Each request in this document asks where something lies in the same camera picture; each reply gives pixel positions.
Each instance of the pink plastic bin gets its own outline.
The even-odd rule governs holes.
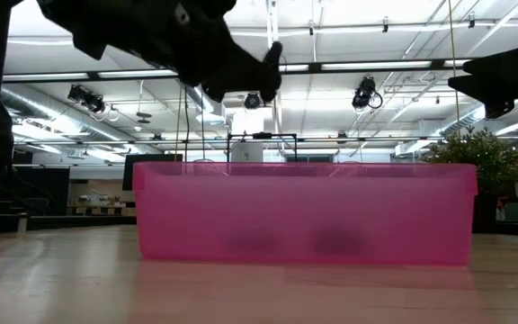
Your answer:
[[[145,258],[464,266],[474,166],[142,162]]]

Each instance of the ceiling light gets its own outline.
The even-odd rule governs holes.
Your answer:
[[[279,70],[281,72],[308,71],[309,65],[307,65],[307,64],[289,64],[289,65],[280,66]]]
[[[140,70],[140,71],[115,71],[115,72],[99,72],[97,74],[101,78],[119,78],[119,77],[174,77],[177,74],[168,69]]]
[[[39,146],[34,146],[34,145],[28,145],[29,148],[32,148],[32,149],[40,149],[40,150],[43,150],[43,151],[46,151],[46,152],[49,152],[49,153],[55,153],[55,154],[61,154],[61,151],[56,149],[56,148],[53,148],[49,145],[39,145]]]
[[[431,61],[393,61],[393,62],[369,62],[369,63],[336,63],[323,64],[324,70],[344,69],[378,69],[378,68],[428,68]]]
[[[79,80],[88,79],[86,73],[41,73],[41,74],[22,74],[22,75],[6,75],[4,82],[18,81],[50,81],[50,80]]]
[[[61,136],[68,136],[68,137],[81,137],[81,136],[89,136],[88,132],[77,132],[77,133],[56,133],[57,135]]]
[[[107,161],[110,161],[110,162],[123,162],[125,161],[125,157],[121,157],[117,154],[113,154],[113,153],[110,153],[110,152],[105,152],[103,150],[99,150],[99,149],[92,149],[92,150],[88,150],[87,153],[94,157],[94,158],[99,158],[99,159],[102,159],[102,160],[107,160]]]
[[[36,140],[68,140],[61,136],[61,134],[52,133],[29,124],[14,125],[12,127],[12,132]]]
[[[506,133],[509,133],[511,131],[517,131],[518,130],[518,122],[516,124],[513,124],[511,126],[505,127],[502,130],[498,130],[495,132],[496,136],[505,135]]]
[[[465,63],[467,63],[469,61],[470,61],[470,59],[455,59],[454,60],[454,65],[457,68],[462,68],[463,64],[465,64]],[[446,67],[446,68],[451,68],[453,66],[453,61],[452,60],[445,61],[443,66]]]
[[[29,119],[29,121],[37,122],[38,124],[48,126],[54,130],[62,131],[68,134],[79,134],[79,131],[81,130],[81,127],[79,125],[75,124],[70,118],[66,116],[58,116],[53,120],[47,120],[43,118],[32,118]]]
[[[478,120],[482,120],[482,119],[485,119],[485,116],[486,116],[486,112],[485,112],[485,106],[482,105],[480,107],[478,107],[474,112],[473,112],[473,117],[478,119]]]

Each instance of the ceiling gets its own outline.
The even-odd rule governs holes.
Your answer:
[[[452,21],[458,27],[452,35],[454,46],[451,45],[451,31],[447,30],[449,4],[441,0],[375,0],[364,5],[353,0],[276,0],[277,15],[273,19],[279,26],[279,40],[284,46],[286,63],[307,63],[315,59],[320,62],[436,59],[452,58],[453,54],[457,58],[475,58],[518,47],[517,14],[512,15],[513,18],[503,27],[492,28],[517,3],[518,0],[452,0]],[[476,25],[465,28],[471,13]],[[386,17],[390,28],[389,32],[383,33],[382,24]],[[225,19],[235,42],[261,58],[268,50],[266,35],[270,16],[265,1],[238,0]],[[314,36],[305,33],[311,23],[322,32]],[[343,32],[337,32],[334,27],[345,28]],[[429,30],[434,27],[440,30]],[[290,36],[289,32],[304,34]],[[6,74],[143,68],[152,67],[114,48],[108,48],[101,60],[87,57],[71,45],[68,32],[41,15],[35,0],[25,0],[13,9],[4,68]],[[456,97],[446,85],[446,79],[452,75],[452,72],[372,74],[378,86],[381,85],[385,104],[376,111],[363,114],[353,110],[351,101],[353,89],[365,74],[284,76],[278,101],[280,131],[298,133],[302,137],[336,136],[338,131],[348,131],[349,135],[358,137],[432,135],[429,129],[422,127],[424,121],[443,124],[456,119],[457,106],[461,116],[478,106],[476,101],[463,94]],[[192,138],[203,134],[201,122],[196,118],[200,114],[198,104],[189,102],[186,115],[180,106],[181,87],[174,80],[147,80],[142,85],[142,94],[139,81],[80,85],[102,95],[106,103],[119,111],[112,112],[101,122],[132,138],[150,139],[154,134],[162,134],[168,139],[184,139],[188,122]],[[29,87],[46,95],[52,103],[70,105],[72,102],[67,99],[70,86],[69,83],[38,83],[17,86],[15,91],[21,92],[22,88]],[[246,113],[243,108],[245,96],[228,94],[223,103],[227,107],[228,120],[235,114]],[[78,105],[73,109],[87,113]],[[137,123],[138,111],[152,114],[151,123]],[[275,131],[272,108],[261,108],[254,118],[263,119],[265,131]],[[499,122],[502,129],[518,123],[518,108]],[[223,124],[206,123],[204,128],[205,138],[225,137],[228,132]],[[394,148],[396,145],[396,141],[371,143],[366,149]]]

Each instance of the table surface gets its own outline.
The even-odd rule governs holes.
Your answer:
[[[474,237],[467,269],[145,261],[134,226],[0,235],[0,323],[518,324],[518,237]]]

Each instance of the overhead camera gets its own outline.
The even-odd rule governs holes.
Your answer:
[[[257,109],[261,105],[261,98],[259,98],[259,94],[248,94],[244,105],[247,109]]]
[[[463,65],[463,71],[470,76],[452,77],[449,86],[483,103],[486,118],[499,118],[514,108],[518,99],[518,49],[473,59]]]
[[[337,138],[338,139],[346,139],[347,138],[347,133],[344,130],[340,130],[337,133]],[[344,145],[344,144],[347,144],[347,142],[345,140],[338,140],[337,144]]]
[[[365,76],[355,90],[355,97],[352,102],[353,108],[379,109],[383,105],[383,97],[377,93],[373,76]]]
[[[71,86],[71,90],[69,90],[67,99],[81,104],[91,113],[103,113],[105,111],[103,96],[84,90],[84,88],[80,85]]]

